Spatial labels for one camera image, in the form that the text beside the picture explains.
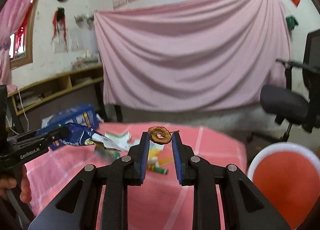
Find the dark blue snack wrapper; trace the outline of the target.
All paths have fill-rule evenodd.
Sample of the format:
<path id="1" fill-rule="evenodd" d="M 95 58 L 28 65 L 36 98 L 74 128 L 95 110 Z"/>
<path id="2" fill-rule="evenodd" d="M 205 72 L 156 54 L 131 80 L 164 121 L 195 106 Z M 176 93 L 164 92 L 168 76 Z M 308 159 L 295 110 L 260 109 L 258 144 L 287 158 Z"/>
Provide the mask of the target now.
<path id="1" fill-rule="evenodd" d="M 64 138 L 54 140 L 50 145 L 52 151 L 55 151 L 63 146 L 81 147 L 90 145 L 97 145 L 102 149 L 111 151 L 122 150 L 121 147 L 119 147 L 113 140 L 97 132 L 95 129 L 71 122 L 65 125 L 51 125 L 40 129 L 36 132 L 36 136 L 51 132 L 54 129 L 62 129 L 63 127 L 66 127 L 69 130 L 69 134 Z"/>

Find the white green sachet wrapper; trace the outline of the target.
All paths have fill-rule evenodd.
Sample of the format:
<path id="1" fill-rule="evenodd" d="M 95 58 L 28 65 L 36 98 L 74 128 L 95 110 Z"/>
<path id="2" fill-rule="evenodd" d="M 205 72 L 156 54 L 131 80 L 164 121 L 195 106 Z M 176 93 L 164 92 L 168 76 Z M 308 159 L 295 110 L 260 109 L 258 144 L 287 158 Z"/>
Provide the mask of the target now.
<path id="1" fill-rule="evenodd" d="M 105 133 L 105 136 L 112 140 L 118 147 L 124 152 L 127 152 L 131 145 L 129 144 L 131 140 L 131 134 L 129 132 L 125 132 L 124 134 L 112 134 Z"/>

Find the brown dried fruit slice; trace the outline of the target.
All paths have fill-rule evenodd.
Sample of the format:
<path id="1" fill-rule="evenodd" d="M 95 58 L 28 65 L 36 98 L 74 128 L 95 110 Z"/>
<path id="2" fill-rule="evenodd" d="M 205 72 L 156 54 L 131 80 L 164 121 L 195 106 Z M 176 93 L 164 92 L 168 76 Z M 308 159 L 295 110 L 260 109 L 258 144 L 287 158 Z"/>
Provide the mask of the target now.
<path id="1" fill-rule="evenodd" d="M 156 144 L 165 145 L 171 142 L 172 136 L 165 127 L 150 127 L 148 129 L 150 140 Z"/>

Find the red plastic bucket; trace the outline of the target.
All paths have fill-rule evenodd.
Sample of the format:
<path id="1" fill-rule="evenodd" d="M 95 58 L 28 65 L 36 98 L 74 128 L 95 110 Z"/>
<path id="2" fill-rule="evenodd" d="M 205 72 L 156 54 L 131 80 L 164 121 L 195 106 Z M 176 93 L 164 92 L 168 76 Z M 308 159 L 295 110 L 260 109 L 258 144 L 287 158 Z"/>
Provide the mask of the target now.
<path id="1" fill-rule="evenodd" d="M 303 145 L 279 142 L 265 147 L 247 176 L 291 229 L 303 223 L 319 198 L 319 157 Z"/>

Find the green small tube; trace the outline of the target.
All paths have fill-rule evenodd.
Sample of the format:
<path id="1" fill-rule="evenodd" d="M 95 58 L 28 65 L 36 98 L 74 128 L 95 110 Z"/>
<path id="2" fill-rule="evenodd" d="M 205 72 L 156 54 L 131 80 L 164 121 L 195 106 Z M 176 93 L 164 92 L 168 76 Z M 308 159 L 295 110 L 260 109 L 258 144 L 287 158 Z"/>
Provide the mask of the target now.
<path id="1" fill-rule="evenodd" d="M 156 167 L 154 165 L 148 165 L 147 169 L 149 171 L 160 173 L 160 174 L 164 174 L 164 175 L 168 175 L 168 173 L 169 173 L 169 170 L 164 169 L 164 168 L 160 168 L 160 167 Z"/>

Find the pink checkered tablecloth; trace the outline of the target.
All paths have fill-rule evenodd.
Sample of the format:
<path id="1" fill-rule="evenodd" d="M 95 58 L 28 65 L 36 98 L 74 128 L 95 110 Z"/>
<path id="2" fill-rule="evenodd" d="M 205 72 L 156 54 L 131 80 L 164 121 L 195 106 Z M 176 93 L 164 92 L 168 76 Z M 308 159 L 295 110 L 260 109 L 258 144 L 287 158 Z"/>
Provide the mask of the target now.
<path id="1" fill-rule="evenodd" d="M 165 123 L 170 131 L 179 131 L 183 144 L 211 164 L 247 167 L 245 145 L 221 132 L 206 127 Z M 143 185 L 128 188 L 129 229 L 191 229 L 193 188 L 182 187 L 176 177 L 171 145 L 164 146 L 159 159 L 165 162 L 167 175 L 147 171 Z M 34 214 L 39 214 L 67 183 L 87 164 L 110 164 L 94 151 L 94 146 L 65 146 L 49 151 L 27 163 Z"/>

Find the stack of books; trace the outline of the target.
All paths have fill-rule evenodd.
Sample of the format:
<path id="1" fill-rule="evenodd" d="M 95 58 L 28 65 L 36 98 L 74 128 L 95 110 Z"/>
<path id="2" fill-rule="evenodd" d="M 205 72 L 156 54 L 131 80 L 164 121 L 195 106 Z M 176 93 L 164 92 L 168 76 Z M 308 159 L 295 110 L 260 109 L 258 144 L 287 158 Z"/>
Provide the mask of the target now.
<path id="1" fill-rule="evenodd" d="M 101 58 L 99 52 L 92 53 L 85 51 L 82 57 L 77 57 L 72 63 L 72 70 L 85 69 L 101 64 Z"/>

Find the red black tassel ornament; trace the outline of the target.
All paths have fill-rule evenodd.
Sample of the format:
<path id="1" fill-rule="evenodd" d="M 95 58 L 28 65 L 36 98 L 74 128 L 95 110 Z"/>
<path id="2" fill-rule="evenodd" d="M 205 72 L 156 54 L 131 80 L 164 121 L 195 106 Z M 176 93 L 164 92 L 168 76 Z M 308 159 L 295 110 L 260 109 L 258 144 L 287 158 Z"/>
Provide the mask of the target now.
<path id="1" fill-rule="evenodd" d="M 67 45 L 67 29 L 66 29 L 66 16 L 65 9 L 62 7 L 58 7 L 54 13 L 54 17 L 52 20 L 53 24 L 53 39 L 62 33 L 65 45 Z"/>

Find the pink window curtain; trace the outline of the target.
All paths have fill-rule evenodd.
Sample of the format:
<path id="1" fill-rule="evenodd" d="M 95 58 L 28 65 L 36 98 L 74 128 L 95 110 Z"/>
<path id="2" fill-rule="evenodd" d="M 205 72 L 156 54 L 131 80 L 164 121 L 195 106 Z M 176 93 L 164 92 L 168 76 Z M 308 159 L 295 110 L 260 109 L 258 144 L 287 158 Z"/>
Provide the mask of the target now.
<path id="1" fill-rule="evenodd" d="M 23 22 L 31 0 L 8 0 L 1 10 L 1 85 L 13 92 L 17 86 L 10 82 L 10 36 L 16 33 Z"/>

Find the pink hanging sheet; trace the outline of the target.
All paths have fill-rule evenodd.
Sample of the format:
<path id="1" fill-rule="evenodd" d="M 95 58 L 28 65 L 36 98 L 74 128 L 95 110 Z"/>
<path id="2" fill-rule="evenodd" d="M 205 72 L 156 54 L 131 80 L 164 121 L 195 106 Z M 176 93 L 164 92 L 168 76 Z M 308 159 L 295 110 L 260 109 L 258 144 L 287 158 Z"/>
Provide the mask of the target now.
<path id="1" fill-rule="evenodd" d="M 280 0 L 188 0 L 98 11 L 104 101 L 156 112 L 256 103 L 263 85 L 285 87 L 277 58 L 291 57 Z"/>

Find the green hanging bag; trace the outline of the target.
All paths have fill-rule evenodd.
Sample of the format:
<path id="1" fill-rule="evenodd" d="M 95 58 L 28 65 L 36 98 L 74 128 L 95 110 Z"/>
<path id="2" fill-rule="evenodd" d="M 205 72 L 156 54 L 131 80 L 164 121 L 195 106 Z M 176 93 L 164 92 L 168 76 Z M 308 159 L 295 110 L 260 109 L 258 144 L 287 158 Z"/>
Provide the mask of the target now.
<path id="1" fill-rule="evenodd" d="M 299 26 L 297 19 L 293 15 L 286 17 L 286 23 L 289 31 L 292 31 L 296 26 Z"/>

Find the wooden wall shelf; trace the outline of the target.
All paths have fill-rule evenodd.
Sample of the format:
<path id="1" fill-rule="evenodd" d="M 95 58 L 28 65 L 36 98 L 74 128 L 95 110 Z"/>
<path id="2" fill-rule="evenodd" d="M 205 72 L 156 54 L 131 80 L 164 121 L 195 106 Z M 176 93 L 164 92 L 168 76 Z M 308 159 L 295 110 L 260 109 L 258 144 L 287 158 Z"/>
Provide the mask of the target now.
<path id="1" fill-rule="evenodd" d="M 12 115 L 19 116 L 39 105 L 103 80 L 102 65 L 59 73 L 9 93 L 9 111 Z"/>

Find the wooden window frame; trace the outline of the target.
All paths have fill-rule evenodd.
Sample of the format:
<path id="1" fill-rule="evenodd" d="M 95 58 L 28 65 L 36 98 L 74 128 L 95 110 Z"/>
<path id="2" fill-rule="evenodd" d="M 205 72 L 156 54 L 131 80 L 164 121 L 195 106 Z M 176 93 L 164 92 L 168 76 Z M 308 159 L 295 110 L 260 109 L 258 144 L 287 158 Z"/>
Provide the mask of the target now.
<path id="1" fill-rule="evenodd" d="M 33 28 L 38 0 L 31 0 L 18 31 L 10 37 L 10 69 L 33 62 Z"/>

